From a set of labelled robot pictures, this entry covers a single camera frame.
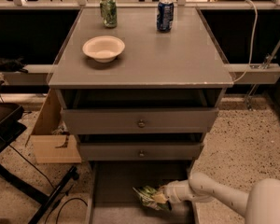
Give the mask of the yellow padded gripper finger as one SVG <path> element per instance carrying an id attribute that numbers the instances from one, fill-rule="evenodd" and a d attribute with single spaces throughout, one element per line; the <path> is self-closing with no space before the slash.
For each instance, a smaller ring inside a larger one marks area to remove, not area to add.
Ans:
<path id="1" fill-rule="evenodd" d="M 165 187 L 159 187 L 156 192 L 152 195 L 152 199 L 156 203 L 167 203 L 168 198 L 164 194 Z"/>

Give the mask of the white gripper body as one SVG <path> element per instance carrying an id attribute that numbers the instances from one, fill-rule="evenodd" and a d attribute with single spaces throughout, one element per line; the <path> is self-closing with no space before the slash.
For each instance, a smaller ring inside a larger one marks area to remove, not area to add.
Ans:
<path id="1" fill-rule="evenodd" d="M 164 188 L 164 195 L 170 203 L 193 201 L 196 198 L 188 180 L 170 182 Z"/>

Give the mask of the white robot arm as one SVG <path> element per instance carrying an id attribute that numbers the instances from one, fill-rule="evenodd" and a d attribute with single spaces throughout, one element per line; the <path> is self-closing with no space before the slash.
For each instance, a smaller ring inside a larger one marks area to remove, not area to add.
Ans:
<path id="1" fill-rule="evenodd" d="M 216 199 L 245 219 L 245 224 L 280 224 L 280 180 L 265 178 L 246 193 L 225 186 L 203 173 L 161 187 L 156 203 L 207 202 Z"/>

